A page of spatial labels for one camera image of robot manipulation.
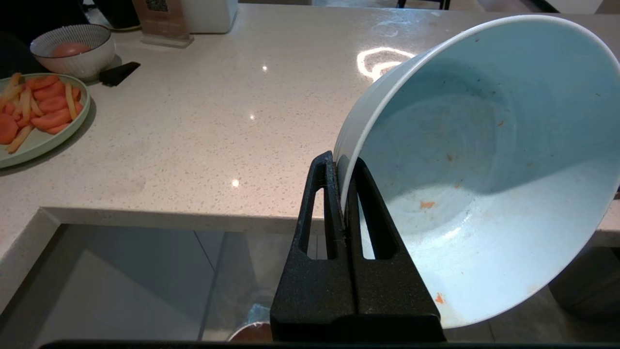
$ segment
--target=countertop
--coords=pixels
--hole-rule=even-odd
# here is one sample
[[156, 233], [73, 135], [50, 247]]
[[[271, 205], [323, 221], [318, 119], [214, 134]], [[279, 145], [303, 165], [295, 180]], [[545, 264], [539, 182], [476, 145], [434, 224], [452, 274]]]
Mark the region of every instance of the countertop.
[[[141, 67], [90, 86], [59, 149], [0, 170], [0, 310], [60, 224], [292, 233], [311, 160], [381, 67], [510, 15], [240, 4], [230, 33], [184, 50], [114, 34]], [[620, 57], [620, 16], [561, 17]], [[595, 238], [618, 231], [614, 202]]]

